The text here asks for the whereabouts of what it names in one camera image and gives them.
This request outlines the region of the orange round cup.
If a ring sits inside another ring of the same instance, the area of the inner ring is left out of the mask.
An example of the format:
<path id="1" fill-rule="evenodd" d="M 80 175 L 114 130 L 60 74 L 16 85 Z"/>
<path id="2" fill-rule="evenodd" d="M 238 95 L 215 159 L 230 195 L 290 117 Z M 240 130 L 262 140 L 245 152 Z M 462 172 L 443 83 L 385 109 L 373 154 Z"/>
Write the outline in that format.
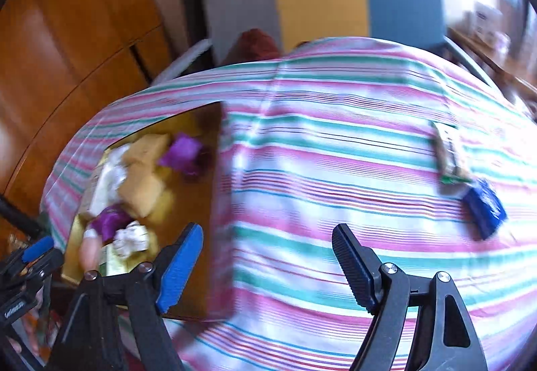
<path id="1" fill-rule="evenodd" d="M 98 269 L 102 247 L 101 235 L 95 229 L 87 228 L 78 251 L 80 267 L 84 272 Z"/>

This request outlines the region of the white knotted cloth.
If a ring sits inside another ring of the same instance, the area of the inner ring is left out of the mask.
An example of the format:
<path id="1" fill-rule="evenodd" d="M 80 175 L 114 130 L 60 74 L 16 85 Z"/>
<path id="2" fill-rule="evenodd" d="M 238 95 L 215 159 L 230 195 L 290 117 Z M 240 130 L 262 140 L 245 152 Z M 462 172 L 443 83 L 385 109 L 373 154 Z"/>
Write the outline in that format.
<path id="1" fill-rule="evenodd" d="M 112 245 L 120 258 L 127 259 L 134 253 L 147 251 L 149 243 L 150 236 L 147 228 L 138 221 L 132 221 L 126 228 L 115 232 Z"/>

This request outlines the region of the purple packet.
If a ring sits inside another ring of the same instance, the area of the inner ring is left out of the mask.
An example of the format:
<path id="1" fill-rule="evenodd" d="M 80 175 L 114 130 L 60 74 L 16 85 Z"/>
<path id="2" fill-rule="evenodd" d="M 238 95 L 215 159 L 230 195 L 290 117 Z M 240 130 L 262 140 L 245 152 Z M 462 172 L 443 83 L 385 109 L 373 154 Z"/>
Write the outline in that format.
<path id="1" fill-rule="evenodd" d="M 106 242 L 115 236 L 117 230 L 125 228 L 133 220 L 134 218 L 120 204 L 113 204 L 92 219 L 88 228 L 95 230 Z"/>
<path id="2" fill-rule="evenodd" d="M 206 169 L 207 148 L 198 139 L 179 133 L 157 164 L 187 177 L 201 176 Z"/>

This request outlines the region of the white plastic bundle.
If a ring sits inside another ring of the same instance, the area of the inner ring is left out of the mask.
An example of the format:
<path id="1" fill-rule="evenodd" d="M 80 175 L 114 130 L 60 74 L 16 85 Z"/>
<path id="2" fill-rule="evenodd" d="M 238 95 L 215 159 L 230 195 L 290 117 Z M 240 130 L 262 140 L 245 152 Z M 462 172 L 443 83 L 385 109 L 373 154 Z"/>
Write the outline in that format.
<path id="1" fill-rule="evenodd" d="M 96 187 L 93 189 L 87 209 L 91 218 L 97 217 L 106 207 L 121 201 L 118 189 L 128 174 L 127 166 L 122 159 L 130 147 L 131 144 L 127 143 L 111 150 L 98 172 Z"/>

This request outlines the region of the yellow sponge block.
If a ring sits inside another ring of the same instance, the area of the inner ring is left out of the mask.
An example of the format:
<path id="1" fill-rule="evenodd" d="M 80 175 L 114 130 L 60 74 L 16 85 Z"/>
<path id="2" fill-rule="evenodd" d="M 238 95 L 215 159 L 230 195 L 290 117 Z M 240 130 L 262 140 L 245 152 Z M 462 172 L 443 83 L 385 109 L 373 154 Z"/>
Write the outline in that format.
<path id="1" fill-rule="evenodd" d="M 151 167 L 134 163 L 128 167 L 127 177 L 119 185 L 117 193 L 136 217 L 145 218 L 153 211 L 165 187 Z"/>
<path id="2" fill-rule="evenodd" d="M 141 164 L 147 167 L 154 167 L 166 153 L 170 144 L 169 134 L 148 134 L 137 139 L 122 155 L 122 162 L 126 166 Z"/>

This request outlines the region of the blue Tempo tissue pack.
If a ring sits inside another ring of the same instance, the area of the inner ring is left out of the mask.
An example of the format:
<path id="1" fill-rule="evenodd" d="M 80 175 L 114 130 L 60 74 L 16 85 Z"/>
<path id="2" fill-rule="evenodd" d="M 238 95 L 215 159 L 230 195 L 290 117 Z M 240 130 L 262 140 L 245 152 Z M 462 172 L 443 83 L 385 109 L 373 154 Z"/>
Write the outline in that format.
<path id="1" fill-rule="evenodd" d="M 482 240 L 492 237 L 508 218 L 501 200 L 484 179 L 469 185 L 461 201 L 469 210 Z"/>

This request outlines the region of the green carton box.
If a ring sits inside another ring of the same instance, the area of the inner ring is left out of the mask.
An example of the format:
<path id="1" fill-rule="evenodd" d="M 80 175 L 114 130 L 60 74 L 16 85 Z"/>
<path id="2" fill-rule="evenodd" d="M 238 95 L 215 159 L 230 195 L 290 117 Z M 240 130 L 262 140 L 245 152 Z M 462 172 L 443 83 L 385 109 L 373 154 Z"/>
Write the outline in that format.
<path id="1" fill-rule="evenodd" d="M 112 244 L 102 247 L 98 272 L 101 276 L 118 276 L 128 273 L 135 265 L 135 258 L 120 257 Z"/>

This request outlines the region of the gold tray box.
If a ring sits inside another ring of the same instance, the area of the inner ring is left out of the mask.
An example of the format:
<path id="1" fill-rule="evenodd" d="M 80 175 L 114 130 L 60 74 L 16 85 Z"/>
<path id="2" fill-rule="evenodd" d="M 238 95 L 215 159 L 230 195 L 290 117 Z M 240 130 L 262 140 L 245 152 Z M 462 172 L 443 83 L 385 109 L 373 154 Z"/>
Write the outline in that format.
<path id="1" fill-rule="evenodd" d="M 138 257 L 126 261 L 127 269 L 138 263 L 152 261 L 158 250 L 173 244 L 190 222 L 201 225 L 204 234 L 203 248 L 192 274 L 183 291 L 179 303 L 169 308 L 168 318 L 182 320 L 221 320 L 231 313 L 231 308 L 218 308 L 216 294 L 224 291 L 228 279 L 223 270 L 230 262 L 226 253 L 226 237 L 217 218 L 224 207 L 225 196 L 220 185 L 222 166 L 217 158 L 221 136 L 224 109 L 221 102 L 205 104 L 197 108 L 175 114 L 150 126 L 125 136 L 106 148 L 99 163 L 106 162 L 111 151 L 121 145 L 133 143 L 149 134 L 185 134 L 192 136 L 208 147 L 211 152 L 207 171 L 198 179 L 190 180 L 179 172 L 159 167 L 156 174 L 166 184 L 155 209 L 141 221 L 153 233 L 153 248 Z"/>

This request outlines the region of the green snack packet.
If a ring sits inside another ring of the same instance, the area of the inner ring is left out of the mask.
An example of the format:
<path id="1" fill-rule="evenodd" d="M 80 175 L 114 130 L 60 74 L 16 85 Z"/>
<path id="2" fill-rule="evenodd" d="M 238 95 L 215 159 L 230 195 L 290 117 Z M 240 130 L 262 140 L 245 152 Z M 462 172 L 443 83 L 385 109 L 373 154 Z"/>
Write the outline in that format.
<path id="1" fill-rule="evenodd" d="M 472 182 L 469 158 L 456 126 L 432 122 L 437 165 L 444 184 Z"/>

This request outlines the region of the striped bed sheet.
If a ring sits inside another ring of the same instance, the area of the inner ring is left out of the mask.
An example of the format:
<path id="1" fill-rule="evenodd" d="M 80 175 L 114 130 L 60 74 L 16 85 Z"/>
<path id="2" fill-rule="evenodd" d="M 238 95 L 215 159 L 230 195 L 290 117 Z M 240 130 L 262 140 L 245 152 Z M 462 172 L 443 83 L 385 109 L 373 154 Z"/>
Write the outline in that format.
<path id="1" fill-rule="evenodd" d="M 448 272 L 489 369 L 523 351 L 536 324 L 535 124 L 460 67 L 408 46 L 322 39 L 110 104 L 46 181 L 41 208 L 57 245 L 109 145 L 216 101 L 226 115 L 217 218 L 231 259 L 221 305 L 231 313 L 216 324 L 167 323 L 188 369 L 348 369 L 371 316 L 332 252 L 340 223 L 408 274 Z M 472 182 L 441 182 L 434 121 L 459 129 Z M 508 216 L 487 240 L 461 201 L 478 179 Z"/>

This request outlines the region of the wooden wardrobe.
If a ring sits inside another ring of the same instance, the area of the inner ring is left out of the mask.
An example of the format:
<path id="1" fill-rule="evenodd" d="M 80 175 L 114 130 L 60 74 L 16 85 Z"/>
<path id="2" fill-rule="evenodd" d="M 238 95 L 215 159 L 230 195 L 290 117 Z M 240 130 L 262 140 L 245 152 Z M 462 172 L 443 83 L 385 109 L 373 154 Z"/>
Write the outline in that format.
<path id="1" fill-rule="evenodd" d="M 172 59 L 154 0 L 6 0 L 1 9 L 1 193 L 35 215 L 75 132 Z"/>

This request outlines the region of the wooden desk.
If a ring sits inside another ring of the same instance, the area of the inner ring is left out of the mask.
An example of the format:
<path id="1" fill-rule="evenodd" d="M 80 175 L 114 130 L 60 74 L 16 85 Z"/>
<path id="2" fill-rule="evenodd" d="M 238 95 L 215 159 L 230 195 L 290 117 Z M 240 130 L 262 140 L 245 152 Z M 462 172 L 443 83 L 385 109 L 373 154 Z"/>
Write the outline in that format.
<path id="1" fill-rule="evenodd" d="M 491 70 L 491 79 L 510 102 L 513 103 L 515 98 L 536 102 L 536 69 L 530 67 L 529 62 L 523 62 L 521 55 L 500 55 L 453 27 L 448 28 L 448 36 L 455 44 L 474 54 L 479 65 L 484 64 Z"/>

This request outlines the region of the dark red cushion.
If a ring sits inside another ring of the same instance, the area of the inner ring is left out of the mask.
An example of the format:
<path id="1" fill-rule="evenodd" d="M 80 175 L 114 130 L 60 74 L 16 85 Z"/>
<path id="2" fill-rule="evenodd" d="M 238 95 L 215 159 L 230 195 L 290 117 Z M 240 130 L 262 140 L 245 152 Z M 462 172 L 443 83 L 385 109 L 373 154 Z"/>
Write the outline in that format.
<path id="1" fill-rule="evenodd" d="M 221 65 L 267 61 L 281 57 L 275 40 L 264 31 L 253 28 L 243 32 L 221 62 Z"/>

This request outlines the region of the white cardboard box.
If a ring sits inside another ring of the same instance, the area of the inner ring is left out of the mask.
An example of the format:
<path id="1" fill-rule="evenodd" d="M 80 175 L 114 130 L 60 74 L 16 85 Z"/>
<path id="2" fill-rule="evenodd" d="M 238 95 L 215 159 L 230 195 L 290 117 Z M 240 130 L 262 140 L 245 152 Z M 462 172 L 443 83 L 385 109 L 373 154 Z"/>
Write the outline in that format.
<path id="1" fill-rule="evenodd" d="M 476 38 L 484 42 L 488 46 L 493 46 L 497 33 L 501 32 L 502 12 L 489 5 L 476 3 L 472 30 Z"/>

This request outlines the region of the grey yellow blue chair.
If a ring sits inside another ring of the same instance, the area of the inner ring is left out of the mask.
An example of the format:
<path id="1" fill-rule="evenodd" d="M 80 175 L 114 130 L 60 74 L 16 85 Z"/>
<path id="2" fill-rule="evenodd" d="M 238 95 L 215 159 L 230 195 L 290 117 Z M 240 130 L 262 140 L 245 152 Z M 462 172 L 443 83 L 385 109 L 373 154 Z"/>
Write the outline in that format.
<path id="1" fill-rule="evenodd" d="M 191 48 L 156 78 L 180 76 L 195 62 L 208 70 L 237 50 L 239 36 L 258 29 L 286 54 L 304 42 L 325 37 L 362 36 L 442 55 L 487 85 L 476 62 L 448 36 L 444 0 L 183 0 Z"/>

